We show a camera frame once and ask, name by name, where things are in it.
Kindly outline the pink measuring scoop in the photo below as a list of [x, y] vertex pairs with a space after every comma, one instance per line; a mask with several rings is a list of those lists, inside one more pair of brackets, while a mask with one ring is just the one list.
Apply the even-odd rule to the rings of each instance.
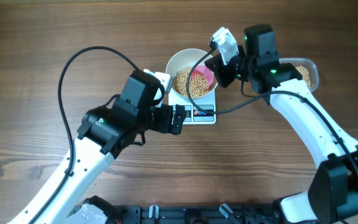
[[206, 89], [209, 90], [211, 85], [214, 82], [214, 73], [209, 68], [207, 68], [205, 65], [198, 65], [195, 68], [195, 70], [192, 72], [191, 76], [193, 78], [196, 78], [196, 75], [198, 73], [201, 73], [205, 77], [206, 81], [208, 82]]

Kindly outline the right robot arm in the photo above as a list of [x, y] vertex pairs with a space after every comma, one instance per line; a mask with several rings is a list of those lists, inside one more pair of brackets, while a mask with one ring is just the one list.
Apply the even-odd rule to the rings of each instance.
[[238, 45], [228, 29], [218, 29], [209, 43], [218, 54], [206, 66], [222, 87], [250, 83], [256, 98], [292, 126], [317, 168], [307, 191], [277, 200], [280, 222], [335, 223], [358, 215], [358, 141], [328, 115], [296, 67], [280, 61], [269, 25], [246, 28], [244, 42]]

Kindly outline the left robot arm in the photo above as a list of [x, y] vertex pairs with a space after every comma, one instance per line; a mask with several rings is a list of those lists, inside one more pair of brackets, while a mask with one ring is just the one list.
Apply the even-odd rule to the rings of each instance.
[[173, 77], [166, 73], [134, 70], [111, 108], [89, 110], [73, 141], [74, 150], [12, 223], [63, 223], [94, 180], [106, 170], [137, 135], [147, 130], [179, 135], [184, 106], [162, 103]]

